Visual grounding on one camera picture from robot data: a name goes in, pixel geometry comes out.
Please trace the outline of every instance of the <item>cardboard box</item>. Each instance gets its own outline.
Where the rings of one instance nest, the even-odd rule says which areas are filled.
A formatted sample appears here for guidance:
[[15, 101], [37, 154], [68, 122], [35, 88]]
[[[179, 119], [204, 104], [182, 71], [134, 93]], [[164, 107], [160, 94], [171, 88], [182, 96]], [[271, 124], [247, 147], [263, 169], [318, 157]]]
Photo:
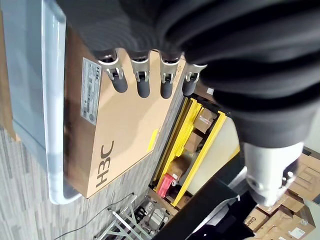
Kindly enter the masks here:
[[300, 197], [313, 201], [320, 194], [320, 160], [301, 154], [297, 177], [289, 189]]
[[193, 126], [205, 134], [217, 116], [216, 113], [204, 108], [197, 116]]
[[305, 206], [304, 200], [301, 197], [294, 195], [289, 191], [287, 191], [285, 195], [288, 197], [282, 205], [294, 213], [299, 212]]
[[190, 153], [195, 153], [202, 137], [192, 132], [184, 145], [184, 149]]
[[[88, 198], [153, 150], [185, 61], [179, 61], [180, 71], [173, 82], [172, 96], [163, 99], [160, 95], [159, 54], [151, 51], [150, 95], [141, 98], [130, 58], [124, 50], [121, 49], [118, 55], [128, 89], [119, 93], [72, 29], [67, 30], [66, 40], [66, 175], [68, 182]], [[85, 94], [90, 83], [94, 84], [90, 95]], [[91, 112], [87, 112], [88, 97], [90, 105], [97, 107], [92, 107]]]
[[187, 195], [183, 195], [181, 197], [181, 199], [178, 201], [178, 203], [176, 204], [176, 207], [178, 209], [182, 209], [185, 205], [188, 204], [188, 202], [190, 201], [191, 197], [187, 196]]
[[0, 9], [0, 126], [6, 129], [11, 138], [15, 141], [19, 141], [20, 139], [14, 130], [12, 120], [13, 115], [7, 69], [4, 25], [2, 11]]
[[176, 157], [169, 165], [167, 174], [171, 175], [175, 180], [179, 180], [188, 170], [190, 163], [182, 156]]
[[273, 206], [258, 205], [257, 207], [265, 213], [272, 215], [288, 198], [288, 195], [283, 194]]
[[256, 231], [255, 238], [264, 239], [271, 229], [279, 229], [281, 225], [287, 225], [292, 222], [293, 214], [291, 211], [283, 206], [272, 215], [269, 220], [263, 224], [259, 230]]
[[167, 191], [169, 190], [173, 180], [174, 180], [174, 177], [171, 176], [170, 174], [166, 173], [163, 176], [160, 188], [156, 193], [159, 194], [160, 197], [165, 198], [167, 195]]
[[265, 213], [272, 215], [281, 205], [290, 209], [294, 213], [297, 213], [305, 204], [301, 197], [286, 191], [273, 206], [268, 207], [258, 205], [258, 208]]
[[244, 220], [244, 224], [247, 225], [253, 232], [256, 232], [260, 227], [267, 222], [269, 217], [258, 208], [253, 209], [248, 217]]
[[316, 228], [307, 206], [304, 206], [295, 215], [287, 215], [283, 219], [278, 218], [275, 220], [267, 233], [261, 238], [262, 240], [301, 240]]

